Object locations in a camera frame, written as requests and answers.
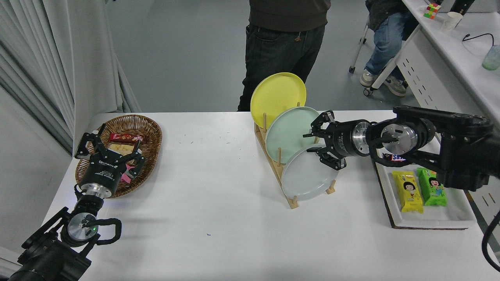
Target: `yellow plate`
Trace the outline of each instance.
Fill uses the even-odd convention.
[[[306,85],[297,75],[289,72],[273,74],[255,88],[250,101],[250,112],[257,126],[266,129],[282,112],[294,108],[297,103],[306,104]]]

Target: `black jeans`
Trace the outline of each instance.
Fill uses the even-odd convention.
[[[305,83],[320,51],[324,34],[324,25],[302,32],[274,31],[252,24],[247,26],[246,77],[238,111],[250,111],[250,100],[255,88],[270,75],[290,72]]]

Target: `woven basket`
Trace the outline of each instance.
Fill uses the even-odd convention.
[[[129,192],[134,191],[136,188],[140,187],[144,181],[148,179],[151,172],[155,168],[155,164],[158,158],[158,153],[160,152],[160,145],[162,144],[162,130],[158,124],[142,115],[124,115],[116,117],[107,121],[106,128],[101,135],[102,143],[104,147],[108,147],[110,141],[110,134],[130,134],[130,135],[143,135],[147,136],[146,141],[141,142],[139,145],[142,151],[142,156],[145,161],[140,170],[140,173],[130,181],[130,185],[125,182],[120,182],[116,193],[110,198],[116,198],[125,195]],[[94,147],[89,142],[87,149],[90,154],[94,153]],[[79,183],[84,176],[85,170],[89,166],[88,160],[80,160],[78,166],[76,167],[75,178],[76,182]]]

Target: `robotic arm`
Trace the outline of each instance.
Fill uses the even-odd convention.
[[[303,136],[322,138],[326,147],[313,147],[308,152],[318,154],[322,163],[335,170],[346,167],[348,156],[371,156],[387,167],[415,163],[435,171],[445,187],[468,191],[487,185],[490,176],[500,178],[500,137],[489,119],[404,105],[394,107],[393,112],[396,118],[372,123],[364,119],[338,122],[332,111],[325,111]],[[421,151],[436,133],[441,135],[439,154]],[[377,149],[381,148],[405,161],[380,158]],[[488,254],[488,240],[498,223],[500,211],[486,229],[481,249],[488,263],[500,272]]]
[[[77,202],[73,211],[68,213],[67,207],[62,208],[22,244],[25,251],[18,259],[22,267],[9,281],[79,280],[91,265],[86,257],[92,248],[120,239],[122,222],[117,218],[97,219],[97,214],[104,199],[115,194],[122,174],[135,178],[145,160],[138,152],[140,141],[135,144],[132,153],[125,156],[106,149],[101,141],[105,126],[102,124],[97,134],[85,133],[78,146],[75,158],[87,159],[89,165],[80,182],[74,186]],[[92,155],[87,149],[88,142],[95,150]],[[126,163],[130,160],[135,160],[136,165],[127,170]],[[114,237],[99,240],[99,226],[112,225],[115,227]],[[85,247],[79,253],[72,249],[83,245]]]

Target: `light green plate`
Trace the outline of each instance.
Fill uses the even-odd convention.
[[[302,137],[311,129],[311,122],[320,114],[307,106],[293,107],[274,119],[265,136],[265,149],[278,162],[278,148],[281,148],[281,163],[288,163],[297,151],[314,143],[314,137]]]

